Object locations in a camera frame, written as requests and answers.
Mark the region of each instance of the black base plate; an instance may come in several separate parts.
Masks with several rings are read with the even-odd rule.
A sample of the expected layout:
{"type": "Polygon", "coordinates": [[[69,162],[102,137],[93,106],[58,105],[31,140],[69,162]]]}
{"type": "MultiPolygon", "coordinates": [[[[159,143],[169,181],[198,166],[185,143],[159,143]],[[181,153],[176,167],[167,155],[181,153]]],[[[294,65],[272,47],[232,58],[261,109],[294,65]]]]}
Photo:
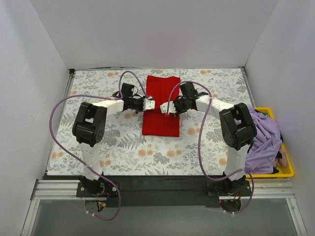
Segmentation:
{"type": "MultiPolygon", "coordinates": [[[[109,176],[119,186],[122,206],[206,206],[220,207],[219,196],[208,194],[207,180],[204,176],[109,176]]],[[[250,189],[245,185],[242,196],[249,196],[250,189]]],[[[95,197],[88,190],[81,191],[78,184],[76,196],[79,198],[95,197]]],[[[106,207],[117,207],[118,198],[113,193],[106,207]]]]}
{"type": "MultiPolygon", "coordinates": [[[[227,193],[222,192],[212,192],[211,189],[216,189],[218,185],[224,184],[223,181],[220,182],[207,182],[207,193],[209,197],[221,197],[221,196],[229,196],[227,193]]],[[[246,180],[244,185],[241,186],[240,191],[242,191],[242,196],[248,197],[251,195],[251,187],[250,183],[246,180]]]]}

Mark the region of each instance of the metal frame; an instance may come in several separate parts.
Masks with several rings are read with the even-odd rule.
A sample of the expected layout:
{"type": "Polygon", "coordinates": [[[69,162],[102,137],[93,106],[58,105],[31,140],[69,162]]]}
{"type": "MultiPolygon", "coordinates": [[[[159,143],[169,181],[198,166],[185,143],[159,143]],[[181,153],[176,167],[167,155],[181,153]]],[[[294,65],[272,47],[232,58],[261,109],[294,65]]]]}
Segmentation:
{"type": "MultiPolygon", "coordinates": [[[[242,71],[246,86],[251,98],[252,105],[255,106],[254,99],[252,97],[252,92],[249,87],[249,83],[246,77],[244,67],[239,67],[242,71]]],[[[113,70],[113,69],[125,69],[125,68],[99,68],[99,70],[113,70]]],[[[65,97],[69,95],[72,82],[74,78],[74,73],[70,75],[69,82],[66,88],[65,97]]],[[[95,200],[95,198],[77,198],[76,192],[79,180],[60,180],[62,177],[59,176],[59,180],[38,180],[35,184],[33,191],[31,204],[29,207],[28,214],[21,232],[22,236],[30,236],[34,226],[36,214],[38,211],[39,203],[41,200],[95,200]]],[[[273,198],[285,198],[291,213],[291,217],[295,226],[295,229],[299,236],[307,235],[305,230],[298,206],[296,204],[295,194],[290,182],[290,179],[255,179],[254,188],[254,199],[273,199],[273,198]]],[[[228,199],[230,197],[220,197],[220,199],[228,199]]]]}
{"type": "Polygon", "coordinates": [[[31,201],[28,214],[26,215],[26,219],[21,231],[21,236],[30,236],[33,230],[33,226],[35,223],[36,215],[38,212],[40,200],[35,199],[31,201]]]}
{"type": "MultiPolygon", "coordinates": [[[[33,200],[95,200],[95,198],[77,198],[78,180],[38,180],[36,182],[33,200]]],[[[255,179],[254,199],[261,198],[294,198],[292,184],[287,178],[255,179]]]]}
{"type": "Polygon", "coordinates": [[[138,67],[104,67],[104,68],[89,68],[89,69],[76,69],[75,71],[90,71],[90,70],[143,70],[143,69],[156,69],[156,68],[138,68],[138,67]]]}
{"type": "Polygon", "coordinates": [[[253,96],[252,96],[252,91],[251,91],[251,88],[250,88],[250,84],[248,83],[248,80],[247,80],[245,68],[244,68],[243,66],[239,66],[238,68],[240,68],[241,71],[242,71],[242,75],[243,75],[243,78],[244,78],[244,80],[245,80],[246,88],[247,88],[248,94],[250,95],[250,99],[251,99],[252,105],[253,105],[254,107],[256,107],[254,98],[253,98],[253,96]]]}
{"type": "MultiPolygon", "coordinates": [[[[74,80],[74,76],[75,76],[75,72],[74,73],[70,73],[69,75],[69,79],[68,79],[68,83],[67,83],[67,86],[65,88],[65,91],[64,91],[64,96],[63,98],[66,98],[70,95],[70,92],[71,92],[71,87],[72,87],[72,84],[73,84],[73,80],[74,80]]],[[[61,106],[61,111],[60,111],[60,114],[59,114],[59,117],[58,117],[58,121],[57,121],[57,130],[59,130],[60,128],[60,125],[61,125],[61,119],[62,119],[62,116],[63,116],[63,111],[64,111],[64,108],[65,108],[65,102],[62,103],[62,106],[61,106]]],[[[51,158],[51,155],[53,154],[52,150],[54,149],[56,143],[55,142],[52,142],[51,144],[51,149],[50,149],[50,155],[49,155],[49,158],[47,160],[47,163],[46,163],[46,166],[48,165],[49,163],[49,160],[51,158]]]]}
{"type": "Polygon", "coordinates": [[[297,206],[296,199],[295,198],[287,198],[286,202],[288,204],[288,207],[289,207],[291,217],[292,217],[295,229],[297,231],[297,234],[299,236],[307,236],[307,232],[306,232],[299,208],[297,206]]]}

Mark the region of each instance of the patterned fabric surface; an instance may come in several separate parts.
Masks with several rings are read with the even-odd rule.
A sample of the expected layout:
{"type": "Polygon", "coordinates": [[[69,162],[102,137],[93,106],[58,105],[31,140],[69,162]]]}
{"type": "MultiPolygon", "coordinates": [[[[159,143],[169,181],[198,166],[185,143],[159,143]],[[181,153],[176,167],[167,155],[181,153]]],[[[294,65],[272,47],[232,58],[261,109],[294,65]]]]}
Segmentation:
{"type": "MultiPolygon", "coordinates": [[[[86,94],[111,96],[118,90],[123,70],[77,71],[71,95],[86,94]]],[[[145,88],[148,75],[177,76],[207,86],[213,97],[237,104],[251,105],[240,69],[135,69],[145,88]]],[[[123,82],[137,85],[131,74],[123,82]]],[[[67,101],[57,139],[71,152],[82,157],[72,135],[72,126],[84,101],[98,99],[73,98],[67,101]]],[[[190,110],[180,116],[180,137],[142,136],[143,113],[127,110],[106,120],[105,135],[101,141],[100,163],[105,175],[202,175],[197,156],[197,142],[204,113],[190,110]]],[[[223,141],[219,120],[208,116],[202,133],[203,165],[210,175],[221,175],[226,166],[227,145],[223,141]]],[[[80,175],[83,165],[54,145],[47,166],[48,175],[80,175]]]]}

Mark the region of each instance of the glass surface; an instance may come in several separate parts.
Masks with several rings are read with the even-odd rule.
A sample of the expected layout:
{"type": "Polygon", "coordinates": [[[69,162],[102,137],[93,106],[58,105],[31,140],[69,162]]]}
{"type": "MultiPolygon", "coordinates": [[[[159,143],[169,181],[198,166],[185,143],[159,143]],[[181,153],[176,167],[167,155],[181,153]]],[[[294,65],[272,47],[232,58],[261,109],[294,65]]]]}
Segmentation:
{"type": "MultiPolygon", "coordinates": [[[[87,207],[96,208],[96,203],[91,204],[87,207]]],[[[41,200],[32,236],[297,235],[286,199],[253,199],[235,216],[204,206],[123,207],[115,220],[104,222],[83,209],[83,200],[41,200]]],[[[115,211],[105,208],[101,214],[110,216],[115,211]]]]}

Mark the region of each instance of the wire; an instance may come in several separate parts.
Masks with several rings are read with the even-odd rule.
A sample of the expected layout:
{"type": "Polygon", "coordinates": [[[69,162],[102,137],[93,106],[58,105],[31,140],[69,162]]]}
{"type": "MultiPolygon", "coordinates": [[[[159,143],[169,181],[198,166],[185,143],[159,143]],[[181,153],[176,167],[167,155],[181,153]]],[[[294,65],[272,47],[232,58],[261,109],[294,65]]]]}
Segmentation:
{"type": "Polygon", "coordinates": [[[113,185],[113,186],[117,189],[117,194],[118,194],[118,208],[117,208],[117,211],[116,211],[116,213],[114,214],[114,216],[112,216],[111,218],[105,218],[105,217],[103,217],[103,216],[101,216],[101,215],[97,215],[97,214],[94,214],[93,212],[87,211],[89,214],[92,214],[92,215],[96,216],[97,218],[100,218],[100,219],[105,220],[105,221],[111,221],[111,220],[115,219],[116,216],[118,215],[120,209],[121,209],[122,198],[121,198],[121,195],[120,195],[120,190],[119,190],[119,188],[116,186],[116,184],[115,184],[114,182],[112,182],[112,181],[109,180],[108,178],[106,178],[106,177],[100,175],[99,173],[97,173],[97,172],[96,172],[95,170],[93,170],[90,166],[88,166],[88,164],[87,164],[86,162],[84,162],[83,160],[81,160],[81,159],[80,159],[78,156],[76,156],[74,153],[72,153],[72,152],[70,152],[69,150],[67,150],[67,149],[57,140],[57,138],[56,138],[56,136],[55,136],[55,134],[54,134],[54,132],[53,132],[52,121],[53,121],[54,113],[55,113],[56,109],[58,108],[58,106],[59,106],[60,104],[62,104],[63,102],[67,101],[67,100],[70,99],[70,98],[74,98],[74,97],[89,97],[89,98],[97,98],[97,99],[103,99],[103,100],[121,100],[121,99],[123,98],[123,94],[122,94],[122,90],[121,90],[121,81],[122,81],[122,79],[123,79],[124,74],[126,74],[126,73],[132,74],[132,75],[137,79],[137,81],[139,82],[139,84],[140,84],[140,86],[141,86],[141,88],[142,88],[142,91],[143,91],[143,93],[145,94],[145,96],[146,96],[146,97],[149,97],[149,96],[146,94],[146,92],[145,92],[145,90],[144,90],[144,88],[143,88],[143,86],[142,86],[142,84],[141,84],[139,78],[137,77],[137,75],[136,75],[135,73],[133,73],[132,71],[127,70],[127,71],[123,72],[123,73],[121,74],[120,78],[119,78],[118,87],[119,87],[119,94],[120,94],[120,97],[118,97],[118,98],[113,98],[113,97],[111,97],[111,98],[106,98],[106,97],[92,96],[92,95],[73,95],[73,96],[69,96],[69,97],[66,97],[66,98],[60,100],[60,101],[54,106],[54,108],[53,108],[53,110],[52,110],[52,112],[51,112],[51,114],[50,114],[50,118],[49,118],[49,131],[50,131],[51,137],[53,138],[53,140],[55,141],[55,143],[56,143],[61,149],[63,149],[66,153],[68,153],[70,156],[74,157],[74,158],[77,159],[79,162],[81,162],[83,165],[85,165],[92,173],[94,173],[94,174],[97,175],[98,177],[102,178],[102,179],[105,180],[106,182],[109,182],[111,185],[113,185]]]}
{"type": "Polygon", "coordinates": [[[110,199],[110,196],[111,196],[111,195],[109,195],[109,196],[107,197],[107,199],[106,199],[106,201],[105,201],[105,204],[107,204],[108,200],[110,199]]]}
{"type": "MultiPolygon", "coordinates": [[[[200,83],[197,83],[197,82],[195,82],[195,81],[186,80],[186,81],[179,82],[177,85],[174,86],[174,88],[172,89],[172,91],[171,91],[171,93],[170,93],[170,95],[169,95],[169,97],[168,97],[166,113],[169,114],[169,103],[170,103],[170,101],[171,101],[171,97],[172,97],[172,95],[173,95],[174,90],[177,88],[177,86],[179,86],[179,85],[181,85],[181,84],[183,84],[183,83],[187,83],[187,82],[190,82],[190,83],[193,83],[193,84],[196,84],[196,85],[201,86],[202,88],[204,88],[204,89],[208,92],[208,94],[209,94],[209,96],[210,96],[210,102],[209,102],[209,105],[208,105],[207,110],[206,110],[206,112],[205,112],[205,115],[204,115],[204,117],[203,117],[203,119],[202,119],[201,126],[200,126],[199,137],[198,137],[198,159],[199,159],[199,165],[200,165],[201,171],[202,171],[202,173],[204,174],[204,176],[205,176],[207,179],[209,179],[210,181],[218,182],[218,181],[225,180],[225,179],[231,177],[232,175],[234,175],[234,174],[236,174],[236,173],[242,171],[242,169],[238,169],[238,170],[236,170],[236,171],[234,171],[234,172],[230,173],[229,175],[227,175],[227,176],[225,176],[225,177],[222,177],[222,178],[211,178],[211,177],[209,177],[209,176],[207,175],[207,173],[205,172],[205,170],[204,170],[204,168],[203,168],[203,165],[202,165],[202,160],[201,160],[201,136],[202,136],[202,130],[203,130],[203,126],[204,126],[206,117],[207,117],[207,115],[208,115],[208,112],[209,112],[209,110],[210,110],[211,103],[212,103],[212,95],[211,95],[211,92],[209,91],[209,89],[208,89],[207,87],[205,87],[204,85],[202,85],[202,84],[200,84],[200,83]]],[[[239,210],[238,212],[228,212],[228,213],[231,213],[231,214],[241,213],[241,212],[243,212],[243,211],[248,207],[248,205],[251,203],[251,201],[252,201],[252,196],[253,196],[253,193],[254,193],[254,179],[253,179],[252,174],[251,174],[250,172],[248,172],[248,174],[250,175],[251,180],[252,180],[252,194],[251,194],[249,200],[247,201],[246,205],[245,205],[241,210],[239,210]]]]}
{"type": "Polygon", "coordinates": [[[225,211],[225,210],[222,211],[222,210],[213,209],[213,208],[202,208],[202,209],[210,210],[210,211],[215,211],[215,212],[220,212],[220,213],[225,213],[225,212],[226,212],[226,213],[229,213],[229,214],[231,214],[231,215],[235,215],[235,214],[242,213],[242,212],[250,205],[250,203],[252,202],[252,197],[253,197],[253,195],[254,195],[254,188],[255,188],[255,186],[254,186],[254,179],[253,179],[253,177],[252,177],[252,174],[251,174],[250,172],[247,172],[247,174],[250,175],[251,180],[252,180],[252,193],[251,193],[250,198],[248,199],[247,203],[245,204],[245,206],[244,206],[242,209],[240,209],[240,210],[237,211],[237,212],[229,212],[229,211],[225,211]]]}
{"type": "Polygon", "coordinates": [[[98,204],[98,202],[96,202],[96,205],[97,205],[97,212],[101,212],[101,211],[102,211],[102,209],[101,209],[101,208],[99,208],[99,204],[98,204]]]}
{"type": "Polygon", "coordinates": [[[100,194],[98,194],[98,195],[96,195],[96,194],[92,194],[94,197],[99,197],[100,195],[102,195],[103,193],[104,193],[104,191],[105,191],[105,187],[103,187],[103,191],[100,193],[100,194]]]}
{"type": "Polygon", "coordinates": [[[138,89],[138,87],[137,86],[135,86],[135,88],[137,89],[137,92],[135,92],[133,95],[132,95],[132,97],[134,97],[138,92],[139,92],[139,89],[138,89]]]}
{"type": "Polygon", "coordinates": [[[236,171],[230,173],[229,175],[224,176],[224,177],[221,177],[221,178],[211,178],[211,177],[209,177],[209,176],[207,175],[205,169],[203,168],[202,160],[201,160],[201,158],[202,158],[202,157],[201,157],[201,136],[202,136],[202,130],[203,130],[203,126],[204,126],[204,124],[205,124],[205,121],[206,121],[208,112],[209,112],[210,107],[211,107],[212,99],[213,99],[213,98],[212,98],[212,95],[211,95],[211,92],[208,90],[208,88],[205,87],[204,85],[200,84],[200,83],[195,82],[195,81],[186,80],[186,81],[181,81],[181,82],[179,82],[177,85],[174,86],[174,88],[172,89],[172,91],[171,91],[171,93],[170,93],[170,95],[169,95],[169,97],[168,97],[166,113],[169,114],[169,103],[170,103],[170,101],[171,101],[171,97],[172,97],[172,95],[173,95],[174,90],[177,88],[177,86],[179,86],[179,85],[181,85],[181,84],[183,84],[183,83],[187,83],[187,82],[190,82],[190,83],[193,83],[193,84],[196,84],[196,85],[199,85],[199,86],[203,87],[203,88],[208,92],[208,94],[210,95],[210,102],[209,102],[209,105],[208,105],[207,110],[206,110],[206,112],[205,112],[205,115],[204,115],[204,117],[203,117],[203,119],[202,119],[201,126],[200,126],[199,137],[198,137],[198,159],[199,159],[199,165],[200,165],[201,171],[202,171],[202,173],[204,174],[204,176],[205,176],[207,179],[209,179],[210,181],[219,182],[219,181],[225,180],[225,179],[231,177],[232,175],[234,175],[234,174],[236,174],[236,173],[242,171],[242,169],[238,169],[238,170],[236,170],[236,171]]]}
{"type": "Polygon", "coordinates": [[[117,185],[112,182],[111,180],[109,180],[108,178],[100,175],[99,173],[97,173],[95,170],[93,170],[90,166],[88,166],[88,164],[81,160],[78,156],[76,156],[74,153],[70,152],[69,150],[67,150],[61,143],[59,143],[59,141],[57,140],[54,132],[53,132],[53,127],[52,127],[52,121],[53,121],[53,116],[54,116],[54,113],[56,111],[56,109],[58,108],[58,106],[60,104],[62,104],[63,102],[65,102],[66,100],[70,99],[70,98],[74,98],[74,97],[89,97],[89,98],[98,98],[98,99],[103,99],[103,100],[120,100],[120,98],[106,98],[106,97],[99,97],[99,96],[92,96],[92,95],[73,95],[73,96],[69,96],[69,97],[66,97],[62,100],[60,100],[56,105],[55,107],[53,108],[52,112],[51,112],[51,115],[50,115],[50,118],[49,118],[49,131],[50,131],[50,134],[51,134],[51,137],[53,138],[53,140],[56,142],[56,144],[61,147],[66,153],[68,153],[70,156],[74,157],[75,159],[77,159],[79,162],[81,162],[83,165],[85,165],[92,173],[94,173],[95,175],[97,175],[98,177],[102,178],[103,180],[105,180],[106,182],[109,182],[111,185],[113,185],[116,189],[117,189],[117,193],[118,193],[118,208],[117,208],[117,211],[116,213],[114,214],[114,216],[112,216],[111,218],[105,218],[101,215],[97,215],[97,214],[94,214],[93,212],[90,212],[88,211],[88,213],[90,214],[94,214],[94,216],[102,219],[102,220],[105,220],[105,221],[111,221],[113,219],[116,218],[116,216],[118,215],[119,211],[120,211],[120,208],[121,208],[121,205],[122,205],[122,198],[121,198],[121,195],[120,195],[120,190],[119,188],[117,187],[117,185]]]}
{"type": "Polygon", "coordinates": [[[232,202],[232,201],[234,201],[234,200],[235,200],[235,198],[236,198],[236,197],[237,197],[237,193],[235,194],[234,198],[232,198],[232,199],[227,199],[227,201],[232,202]]]}
{"type": "Polygon", "coordinates": [[[126,74],[126,73],[132,74],[132,75],[137,79],[137,81],[139,82],[139,85],[140,85],[140,87],[141,87],[141,89],[142,89],[142,91],[143,91],[143,94],[146,96],[146,98],[148,98],[149,96],[148,96],[147,93],[145,92],[145,90],[144,90],[144,88],[143,88],[143,85],[141,84],[141,82],[140,82],[138,76],[137,76],[135,73],[133,73],[132,71],[130,71],[130,70],[124,71],[124,72],[122,73],[122,75],[120,76],[120,78],[119,78],[118,88],[119,88],[120,98],[123,98],[123,93],[122,93],[122,89],[121,89],[121,83],[122,83],[123,76],[124,76],[124,74],[126,74]]]}
{"type": "Polygon", "coordinates": [[[238,197],[237,201],[241,199],[242,191],[240,191],[240,196],[238,197]]]}

